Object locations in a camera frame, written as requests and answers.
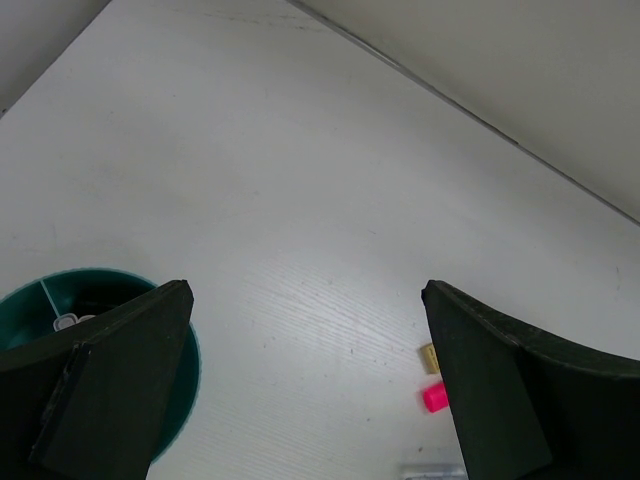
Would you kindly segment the black pink marker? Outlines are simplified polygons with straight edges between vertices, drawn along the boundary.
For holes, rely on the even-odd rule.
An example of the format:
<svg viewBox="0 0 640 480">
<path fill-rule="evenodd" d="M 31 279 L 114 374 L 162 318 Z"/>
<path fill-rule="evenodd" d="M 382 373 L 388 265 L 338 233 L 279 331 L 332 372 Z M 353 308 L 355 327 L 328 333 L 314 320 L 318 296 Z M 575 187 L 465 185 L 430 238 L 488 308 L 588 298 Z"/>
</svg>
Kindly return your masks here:
<svg viewBox="0 0 640 480">
<path fill-rule="evenodd" d="M 430 385 L 421 392 L 424 407 L 429 413 L 436 413 L 449 407 L 449 399 L 442 381 Z"/>
</svg>

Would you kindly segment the clear blue-tipped pen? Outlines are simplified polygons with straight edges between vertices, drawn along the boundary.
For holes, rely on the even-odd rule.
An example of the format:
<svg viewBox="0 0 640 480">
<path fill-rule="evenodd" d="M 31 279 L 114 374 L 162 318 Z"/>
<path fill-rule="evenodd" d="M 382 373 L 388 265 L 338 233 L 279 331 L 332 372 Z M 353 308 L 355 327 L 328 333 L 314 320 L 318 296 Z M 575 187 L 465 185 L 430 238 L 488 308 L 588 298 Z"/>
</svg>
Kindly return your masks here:
<svg viewBox="0 0 640 480">
<path fill-rule="evenodd" d="M 400 468 L 401 480 L 467 480 L 463 466 L 458 464 L 410 464 Z"/>
</svg>

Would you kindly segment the small yellow eraser block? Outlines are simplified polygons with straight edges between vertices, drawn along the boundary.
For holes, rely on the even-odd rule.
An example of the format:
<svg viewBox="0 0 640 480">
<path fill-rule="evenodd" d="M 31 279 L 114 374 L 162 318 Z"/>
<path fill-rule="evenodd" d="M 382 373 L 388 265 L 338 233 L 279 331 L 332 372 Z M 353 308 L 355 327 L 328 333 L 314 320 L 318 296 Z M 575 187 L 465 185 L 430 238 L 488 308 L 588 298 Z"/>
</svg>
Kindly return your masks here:
<svg viewBox="0 0 640 480">
<path fill-rule="evenodd" d="M 429 375 L 436 375 L 440 372 L 436 350 L 433 343 L 422 346 L 420 348 L 420 355 Z"/>
</svg>

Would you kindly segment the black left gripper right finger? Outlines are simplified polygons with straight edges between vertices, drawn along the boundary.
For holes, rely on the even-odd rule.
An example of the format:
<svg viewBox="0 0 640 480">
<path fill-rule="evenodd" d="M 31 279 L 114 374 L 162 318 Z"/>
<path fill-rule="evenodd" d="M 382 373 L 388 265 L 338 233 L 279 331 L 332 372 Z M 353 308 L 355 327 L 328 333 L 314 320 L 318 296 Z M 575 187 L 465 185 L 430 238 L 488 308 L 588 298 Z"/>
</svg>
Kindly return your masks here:
<svg viewBox="0 0 640 480">
<path fill-rule="evenodd" d="M 421 293 L 471 479 L 636 479 L 639 363 L 441 281 Z"/>
</svg>

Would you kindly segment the teal plastic cup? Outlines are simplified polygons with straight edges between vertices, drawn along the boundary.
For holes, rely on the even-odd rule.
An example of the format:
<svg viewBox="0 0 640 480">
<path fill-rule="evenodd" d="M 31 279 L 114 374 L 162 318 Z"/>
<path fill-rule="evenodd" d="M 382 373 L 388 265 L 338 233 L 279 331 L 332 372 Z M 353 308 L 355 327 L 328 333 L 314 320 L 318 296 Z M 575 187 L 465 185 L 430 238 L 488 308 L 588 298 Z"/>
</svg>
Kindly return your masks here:
<svg viewBox="0 0 640 480">
<path fill-rule="evenodd" d="M 157 285 L 131 272 L 78 268 L 35 279 L 1 295 L 1 349 L 9 350 L 55 331 L 56 320 L 77 322 L 106 313 Z M 189 328 L 169 397 L 158 444 L 157 461 L 182 433 L 197 400 L 201 356 L 196 332 Z"/>
</svg>

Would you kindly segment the pink clear pen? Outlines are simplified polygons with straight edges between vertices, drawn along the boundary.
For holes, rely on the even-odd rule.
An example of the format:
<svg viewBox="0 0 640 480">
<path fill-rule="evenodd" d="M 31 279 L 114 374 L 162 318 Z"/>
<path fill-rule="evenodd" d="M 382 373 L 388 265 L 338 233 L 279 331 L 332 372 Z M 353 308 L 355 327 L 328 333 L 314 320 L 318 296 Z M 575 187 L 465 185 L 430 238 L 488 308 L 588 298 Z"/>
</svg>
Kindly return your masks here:
<svg viewBox="0 0 640 480">
<path fill-rule="evenodd" d="M 90 320 L 94 318 L 94 315 L 89 314 L 89 315 L 83 315 L 83 316 L 76 316 L 73 313 L 67 313 L 64 315 L 59 316 L 58 318 L 56 318 L 53 322 L 53 330 L 55 332 L 59 332 L 61 330 L 73 327 L 75 325 L 78 325 L 82 322 L 85 322 L 87 320 Z"/>
</svg>

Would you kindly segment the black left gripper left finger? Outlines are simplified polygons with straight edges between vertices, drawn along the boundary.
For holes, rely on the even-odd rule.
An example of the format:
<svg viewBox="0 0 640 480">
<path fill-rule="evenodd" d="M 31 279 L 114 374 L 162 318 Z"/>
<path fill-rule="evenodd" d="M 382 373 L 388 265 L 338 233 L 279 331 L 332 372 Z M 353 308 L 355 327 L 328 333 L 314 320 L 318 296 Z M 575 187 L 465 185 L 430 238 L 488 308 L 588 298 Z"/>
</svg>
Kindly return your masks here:
<svg viewBox="0 0 640 480">
<path fill-rule="evenodd" d="M 5 479 L 143 479 L 194 304 L 172 280 L 106 313 L 1 349 Z"/>
</svg>

